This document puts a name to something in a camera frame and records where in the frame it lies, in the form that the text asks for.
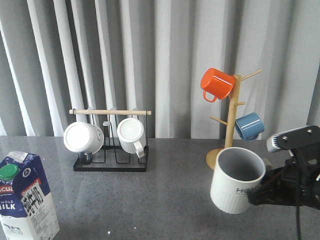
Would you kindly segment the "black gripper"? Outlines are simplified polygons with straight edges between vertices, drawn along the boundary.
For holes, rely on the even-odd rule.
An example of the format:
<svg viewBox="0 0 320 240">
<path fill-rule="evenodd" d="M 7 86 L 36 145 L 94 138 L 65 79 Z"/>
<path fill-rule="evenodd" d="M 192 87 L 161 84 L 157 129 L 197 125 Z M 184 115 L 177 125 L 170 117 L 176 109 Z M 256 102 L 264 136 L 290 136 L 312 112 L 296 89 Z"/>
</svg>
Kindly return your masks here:
<svg viewBox="0 0 320 240">
<path fill-rule="evenodd" d="M 307 206 L 320 208 L 320 148 L 293 151 L 285 166 L 266 173 L 261 184 L 247 191 L 254 206 Z"/>
</svg>

